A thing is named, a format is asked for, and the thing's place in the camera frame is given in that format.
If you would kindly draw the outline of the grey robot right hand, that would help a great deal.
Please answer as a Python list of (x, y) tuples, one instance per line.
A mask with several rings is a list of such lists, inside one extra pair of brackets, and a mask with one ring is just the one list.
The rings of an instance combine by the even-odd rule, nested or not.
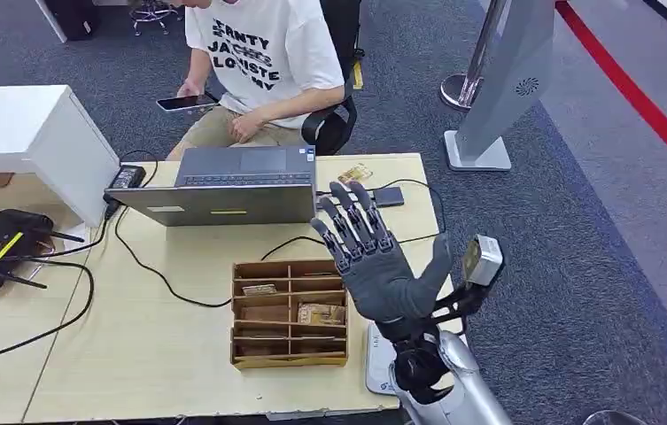
[(435, 236), (431, 261), (415, 276), (400, 243), (360, 183), (331, 182), (330, 192), (338, 204), (327, 198), (320, 204), (333, 228), (317, 218), (310, 225), (331, 254), (359, 314), (380, 323), (430, 317), (453, 265), (446, 236)]

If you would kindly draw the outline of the person's left hand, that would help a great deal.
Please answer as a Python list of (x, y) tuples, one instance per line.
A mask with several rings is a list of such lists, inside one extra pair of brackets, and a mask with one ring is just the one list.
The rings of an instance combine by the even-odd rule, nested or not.
[(237, 143), (248, 143), (267, 124), (259, 111), (237, 115), (229, 123), (229, 134)]

